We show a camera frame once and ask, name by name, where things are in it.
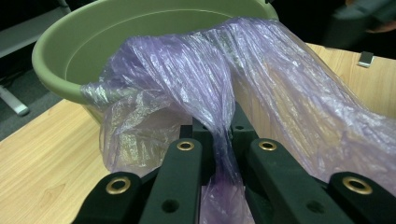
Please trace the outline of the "grey metal table bracket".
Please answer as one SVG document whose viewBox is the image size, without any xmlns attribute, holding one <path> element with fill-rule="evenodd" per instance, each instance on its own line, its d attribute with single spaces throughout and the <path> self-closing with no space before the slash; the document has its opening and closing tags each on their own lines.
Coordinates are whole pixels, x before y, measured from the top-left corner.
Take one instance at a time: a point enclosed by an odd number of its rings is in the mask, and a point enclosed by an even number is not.
<svg viewBox="0 0 396 224">
<path fill-rule="evenodd" d="M 370 67 L 374 60 L 374 54 L 372 52 L 363 51 L 358 60 L 358 65 L 362 67 Z"/>
</svg>

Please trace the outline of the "white metal stand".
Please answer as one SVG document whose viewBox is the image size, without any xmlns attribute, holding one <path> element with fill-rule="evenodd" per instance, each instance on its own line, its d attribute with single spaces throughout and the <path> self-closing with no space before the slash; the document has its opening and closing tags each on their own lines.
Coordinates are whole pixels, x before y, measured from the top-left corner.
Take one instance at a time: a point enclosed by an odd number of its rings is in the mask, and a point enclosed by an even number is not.
<svg viewBox="0 0 396 224">
<path fill-rule="evenodd" d="M 56 0 L 58 6 L 42 15 L 0 31 L 0 59 L 34 44 L 57 20 L 70 13 L 65 0 Z M 29 108 L 0 84 L 0 98 L 18 115 L 29 113 Z"/>
</svg>

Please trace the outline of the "purple plastic bag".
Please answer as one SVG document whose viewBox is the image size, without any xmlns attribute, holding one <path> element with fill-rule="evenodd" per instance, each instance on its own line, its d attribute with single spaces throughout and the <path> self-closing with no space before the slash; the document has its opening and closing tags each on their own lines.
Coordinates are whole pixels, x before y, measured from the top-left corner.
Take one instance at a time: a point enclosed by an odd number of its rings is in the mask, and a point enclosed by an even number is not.
<svg viewBox="0 0 396 224">
<path fill-rule="evenodd" d="M 106 168 L 146 175 L 182 124 L 202 122 L 215 172 L 202 224 L 251 224 L 231 124 L 242 105 L 312 176 L 351 171 L 396 196 L 396 119 L 368 110 L 281 22 L 234 18 L 181 35 L 133 36 L 82 86 L 103 116 Z"/>
</svg>

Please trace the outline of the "green plastic bin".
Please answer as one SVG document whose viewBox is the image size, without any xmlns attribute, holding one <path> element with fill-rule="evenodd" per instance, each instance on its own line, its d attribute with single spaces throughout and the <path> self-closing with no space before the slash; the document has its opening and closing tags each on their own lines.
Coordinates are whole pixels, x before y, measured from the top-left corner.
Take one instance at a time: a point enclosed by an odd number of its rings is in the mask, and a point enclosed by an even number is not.
<svg viewBox="0 0 396 224">
<path fill-rule="evenodd" d="M 35 43 L 32 64 L 56 95 L 88 106 L 82 85 L 95 82 L 107 59 L 133 35 L 184 34 L 233 17 L 277 19 L 272 0 L 96 0 L 62 17 Z"/>
</svg>

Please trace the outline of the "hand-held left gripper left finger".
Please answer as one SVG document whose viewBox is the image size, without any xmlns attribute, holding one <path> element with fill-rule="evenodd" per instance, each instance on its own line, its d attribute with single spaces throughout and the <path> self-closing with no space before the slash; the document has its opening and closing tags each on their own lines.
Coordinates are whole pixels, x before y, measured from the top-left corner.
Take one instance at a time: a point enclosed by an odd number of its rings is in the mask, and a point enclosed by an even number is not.
<svg viewBox="0 0 396 224">
<path fill-rule="evenodd" d="M 202 186 L 214 172 L 212 134 L 193 119 L 170 144 L 139 224 L 199 224 Z"/>
</svg>

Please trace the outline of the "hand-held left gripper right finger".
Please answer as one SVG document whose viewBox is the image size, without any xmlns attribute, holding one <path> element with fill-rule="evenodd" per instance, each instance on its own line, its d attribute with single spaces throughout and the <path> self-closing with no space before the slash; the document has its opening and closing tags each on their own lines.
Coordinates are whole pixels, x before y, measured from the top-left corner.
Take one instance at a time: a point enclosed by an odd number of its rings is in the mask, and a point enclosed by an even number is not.
<svg viewBox="0 0 396 224">
<path fill-rule="evenodd" d="M 255 224 L 353 224 L 280 143 L 256 134 L 240 105 L 235 107 L 231 129 Z"/>
</svg>

